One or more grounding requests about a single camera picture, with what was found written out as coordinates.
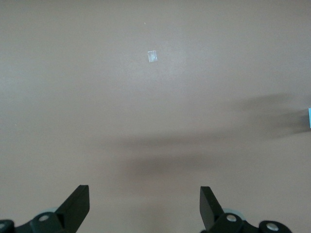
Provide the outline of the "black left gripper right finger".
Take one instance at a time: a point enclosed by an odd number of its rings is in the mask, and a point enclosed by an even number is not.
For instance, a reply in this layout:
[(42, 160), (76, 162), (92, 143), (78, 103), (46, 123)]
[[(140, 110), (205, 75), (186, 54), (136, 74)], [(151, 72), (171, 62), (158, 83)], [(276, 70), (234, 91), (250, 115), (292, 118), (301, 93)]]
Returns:
[(225, 213), (208, 186), (200, 187), (199, 209), (205, 227), (200, 233), (258, 233), (258, 228), (237, 214)]

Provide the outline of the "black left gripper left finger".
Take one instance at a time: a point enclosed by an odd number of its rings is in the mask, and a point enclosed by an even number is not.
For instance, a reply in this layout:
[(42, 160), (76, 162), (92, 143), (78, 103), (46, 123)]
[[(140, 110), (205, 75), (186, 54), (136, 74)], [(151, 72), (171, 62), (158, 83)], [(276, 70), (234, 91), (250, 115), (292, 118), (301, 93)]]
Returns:
[(14, 233), (77, 233), (89, 213), (89, 186), (79, 185), (54, 211), (15, 227)]

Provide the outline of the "brown table cover sheet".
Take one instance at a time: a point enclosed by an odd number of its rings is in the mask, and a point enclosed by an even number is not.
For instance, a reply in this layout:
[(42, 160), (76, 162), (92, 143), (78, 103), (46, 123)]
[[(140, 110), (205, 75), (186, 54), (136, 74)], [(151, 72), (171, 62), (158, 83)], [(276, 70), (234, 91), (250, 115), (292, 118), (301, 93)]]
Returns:
[(199, 233), (210, 186), (311, 233), (310, 107), (311, 0), (0, 0), (0, 219)]

